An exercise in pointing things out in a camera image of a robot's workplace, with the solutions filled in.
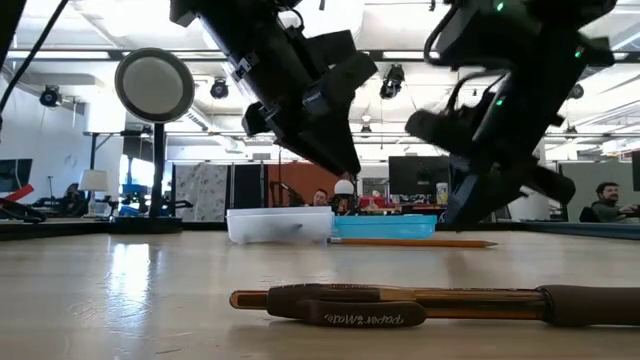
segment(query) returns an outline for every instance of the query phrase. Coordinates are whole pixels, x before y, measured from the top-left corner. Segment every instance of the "ceiling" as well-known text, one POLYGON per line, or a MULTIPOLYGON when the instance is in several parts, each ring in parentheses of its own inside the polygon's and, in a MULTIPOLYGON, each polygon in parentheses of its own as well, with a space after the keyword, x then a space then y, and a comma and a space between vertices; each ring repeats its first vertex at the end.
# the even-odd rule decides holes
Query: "ceiling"
MULTIPOLYGON (((307 37, 349 29, 361 50, 421 51, 427 36, 447 11, 447 7, 440 2, 435 11, 431 12, 430 1, 326 0, 325 10, 319 11, 319 0, 303 0, 298 10, 304 17, 307 37)), ((33 45, 56 5, 57 1, 53 0, 28 0, 15 37, 16 49, 28 49, 33 45)), ((65 95, 89 102, 100 101, 101 96, 113 94, 117 63, 91 61, 82 58, 82 54, 74 54, 74 50, 160 47, 192 50, 195 53, 198 50, 217 48, 199 22, 192 23, 186 29, 181 28, 168 20, 168 11, 169 0, 72 0, 50 33, 41 59, 47 56, 46 49, 68 50, 68 55, 64 61, 33 62, 25 81, 31 86, 44 86, 55 79, 65 95)), ((284 14, 283 21, 291 23, 297 20, 290 14, 284 14)), ((640 51, 640 0, 619 0, 611 14, 586 26, 583 33, 608 37, 611 46, 618 51, 640 51)), ((12 69, 19 66, 20 62, 8 61, 5 65, 12 69)), ((199 116, 206 117, 216 130, 241 131, 240 117, 250 103, 247 97, 231 81, 228 82, 230 94, 225 99, 214 100, 208 91, 215 78, 227 76, 228 65, 222 62, 195 61, 188 62, 187 65, 194 74, 199 89, 195 102, 199 116)), ((473 70, 452 72, 416 62, 402 65, 406 84, 396 98, 381 100, 378 95, 381 74, 386 72, 389 63, 379 63, 379 74, 358 89, 350 112, 354 131, 359 131, 362 117, 367 115, 374 132, 402 132, 403 124, 417 108, 441 109, 459 77, 473 70)), ((608 69, 590 69, 580 81, 585 89, 584 97, 565 103, 561 115, 568 121, 563 128, 550 129, 550 132, 561 132, 567 126, 575 126, 580 133, 633 132, 640 125, 640 98, 637 97, 640 93, 639 79, 640 64, 617 64, 608 69)), ((478 93, 492 81, 493 79, 486 78, 470 82, 461 92, 460 103, 473 104, 478 101, 478 93)), ((130 116, 128 122, 134 124, 137 120, 130 116)), ((173 124, 172 130, 198 129, 186 120, 173 124)), ((358 138, 358 142, 370 143, 371 139, 358 138)), ((381 139, 383 138, 376 142, 384 143, 383 151, 375 151, 376 154, 380 153, 376 156, 381 158, 384 158, 385 153, 434 151, 429 146, 413 144, 410 139, 381 139)), ((567 141, 562 137, 551 138, 546 145, 547 157, 568 159, 580 152, 601 155, 603 152, 611 154, 622 149, 612 148, 609 143, 603 150, 606 140, 609 139, 585 137, 567 141)), ((616 141, 616 144, 623 143, 619 139, 616 141)), ((633 142, 633 139, 629 139, 624 142, 624 146, 628 149, 633 142)), ((264 141, 248 142, 243 151, 250 152, 246 149, 257 148, 256 143, 267 148, 263 146, 264 141)), ((169 145, 181 148, 204 146, 209 150, 202 151, 211 152, 212 147, 221 144, 210 137, 182 136, 172 137, 169 145)), ((365 146, 370 147, 370 144, 362 144, 358 151, 361 157, 369 158, 367 154, 374 151, 366 148, 365 154, 365 146)))

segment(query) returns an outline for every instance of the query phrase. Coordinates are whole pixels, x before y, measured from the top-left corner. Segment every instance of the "wooden table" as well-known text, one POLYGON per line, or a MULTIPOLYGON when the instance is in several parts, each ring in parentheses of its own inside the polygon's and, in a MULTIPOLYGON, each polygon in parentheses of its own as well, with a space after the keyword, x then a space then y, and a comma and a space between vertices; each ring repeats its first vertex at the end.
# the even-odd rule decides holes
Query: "wooden table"
POLYGON ((56 359, 637 359, 638 329, 428 320, 314 328, 237 311, 234 289, 302 282, 437 287, 638 286, 640 243, 530 233, 438 234, 487 250, 237 246, 225 233, 0 243, 0 349, 56 359))

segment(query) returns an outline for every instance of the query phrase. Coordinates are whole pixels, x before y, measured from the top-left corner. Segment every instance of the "blue tray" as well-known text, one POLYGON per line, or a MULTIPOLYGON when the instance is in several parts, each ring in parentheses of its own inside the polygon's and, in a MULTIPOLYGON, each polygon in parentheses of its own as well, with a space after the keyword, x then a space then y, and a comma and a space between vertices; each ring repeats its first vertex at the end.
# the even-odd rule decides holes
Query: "blue tray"
POLYGON ((336 216, 333 236, 366 239, 428 239, 437 216, 336 216))

